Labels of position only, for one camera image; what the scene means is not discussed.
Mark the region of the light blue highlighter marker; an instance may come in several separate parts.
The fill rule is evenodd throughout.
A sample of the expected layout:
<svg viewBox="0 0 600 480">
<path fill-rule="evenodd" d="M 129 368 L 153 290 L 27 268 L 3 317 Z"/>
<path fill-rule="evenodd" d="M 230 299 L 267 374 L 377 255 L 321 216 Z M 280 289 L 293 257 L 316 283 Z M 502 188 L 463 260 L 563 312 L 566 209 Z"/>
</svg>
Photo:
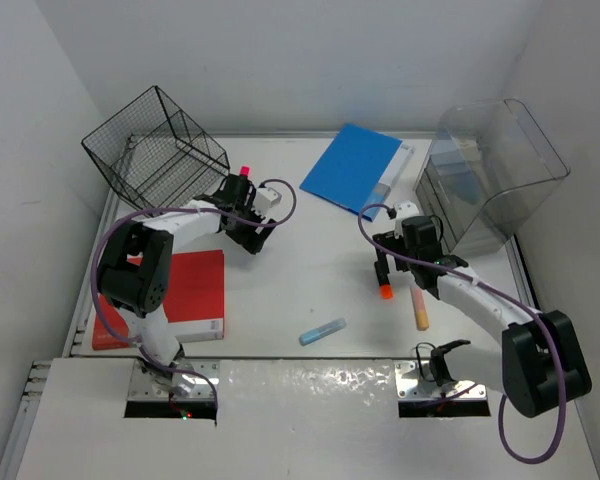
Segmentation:
<svg viewBox="0 0 600 480">
<path fill-rule="evenodd" d="M 301 346 L 306 346 L 312 344 L 322 338 L 325 338 L 329 335 L 332 335 L 347 326 L 347 323 L 344 318 L 339 318 L 333 321 L 330 321 L 324 325 L 313 328 L 307 332 L 304 332 L 299 336 L 299 344 Z"/>
</svg>

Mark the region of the orange highlighter marker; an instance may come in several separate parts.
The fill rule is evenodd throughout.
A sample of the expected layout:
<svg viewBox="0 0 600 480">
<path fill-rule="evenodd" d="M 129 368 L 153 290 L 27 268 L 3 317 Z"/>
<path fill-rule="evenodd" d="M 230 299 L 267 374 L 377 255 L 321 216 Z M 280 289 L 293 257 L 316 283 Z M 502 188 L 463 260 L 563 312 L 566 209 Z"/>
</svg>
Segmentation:
<svg viewBox="0 0 600 480">
<path fill-rule="evenodd" d="M 381 297 L 385 300 L 393 298 L 393 290 L 386 274 L 377 274 Z"/>
</svg>

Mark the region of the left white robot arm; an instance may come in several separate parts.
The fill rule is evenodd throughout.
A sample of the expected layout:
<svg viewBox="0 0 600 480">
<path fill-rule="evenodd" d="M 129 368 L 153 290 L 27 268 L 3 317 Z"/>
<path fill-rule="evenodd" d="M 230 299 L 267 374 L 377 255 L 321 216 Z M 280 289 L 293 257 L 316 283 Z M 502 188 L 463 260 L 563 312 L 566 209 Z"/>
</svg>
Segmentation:
<svg viewBox="0 0 600 480">
<path fill-rule="evenodd" d="M 270 217 L 280 201 L 267 180 L 256 186 L 246 173 L 230 174 L 210 195 L 117 220 L 96 247 L 90 273 L 94 307 L 105 329 L 138 346 L 164 375 L 177 372 L 182 345 L 168 331 L 163 307 L 173 253 L 198 238 L 225 234 L 255 255 L 280 224 Z"/>
</svg>

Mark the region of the clear grey drawer organizer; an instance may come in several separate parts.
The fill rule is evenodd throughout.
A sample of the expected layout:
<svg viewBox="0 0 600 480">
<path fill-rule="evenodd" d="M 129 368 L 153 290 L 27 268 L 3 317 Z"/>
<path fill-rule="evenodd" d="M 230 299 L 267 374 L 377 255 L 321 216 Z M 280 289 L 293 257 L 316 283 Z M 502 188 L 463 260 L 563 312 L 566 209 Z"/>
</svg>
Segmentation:
<svg viewBox="0 0 600 480">
<path fill-rule="evenodd" d="M 444 252 L 466 258 L 498 251 L 569 173 L 524 103 L 482 101 L 442 115 L 415 194 Z"/>
</svg>

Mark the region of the black wire mesh basket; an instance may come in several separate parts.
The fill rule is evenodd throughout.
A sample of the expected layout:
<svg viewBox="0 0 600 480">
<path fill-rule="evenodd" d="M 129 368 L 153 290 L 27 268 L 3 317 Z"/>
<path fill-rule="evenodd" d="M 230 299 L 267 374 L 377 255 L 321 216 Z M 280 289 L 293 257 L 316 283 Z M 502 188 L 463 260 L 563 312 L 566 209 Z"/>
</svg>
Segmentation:
<svg viewBox="0 0 600 480">
<path fill-rule="evenodd" d="M 157 86 L 81 145 L 111 190 L 136 210 L 180 207 L 230 172 L 226 150 Z"/>
</svg>

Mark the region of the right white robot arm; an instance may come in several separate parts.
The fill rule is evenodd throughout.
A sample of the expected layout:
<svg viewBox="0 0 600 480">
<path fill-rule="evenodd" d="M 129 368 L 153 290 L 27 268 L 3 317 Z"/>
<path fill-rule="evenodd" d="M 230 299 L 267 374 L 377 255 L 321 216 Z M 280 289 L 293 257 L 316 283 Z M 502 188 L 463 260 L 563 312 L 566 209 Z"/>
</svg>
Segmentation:
<svg viewBox="0 0 600 480">
<path fill-rule="evenodd" d="M 393 230 L 370 237 L 379 285 L 387 288 L 388 260 L 407 271 L 435 299 L 460 310 L 499 345 L 496 388 L 514 408 L 534 418 L 589 394 L 592 380 L 575 328 L 559 310 L 540 312 L 482 281 L 469 264 L 443 251 L 433 220 L 390 209 Z"/>
</svg>

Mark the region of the yellow pink highlighter marker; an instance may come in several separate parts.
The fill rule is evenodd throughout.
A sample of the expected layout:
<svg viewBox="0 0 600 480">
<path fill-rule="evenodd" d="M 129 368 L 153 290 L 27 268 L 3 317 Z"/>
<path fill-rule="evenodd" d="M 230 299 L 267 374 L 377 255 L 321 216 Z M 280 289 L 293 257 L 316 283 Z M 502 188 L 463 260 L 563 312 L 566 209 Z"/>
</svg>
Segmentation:
<svg viewBox="0 0 600 480">
<path fill-rule="evenodd" d="M 423 292 L 417 286 L 413 286 L 410 288 L 410 293 L 416 327 L 419 331 L 426 331 L 429 328 L 429 318 Z"/>
</svg>

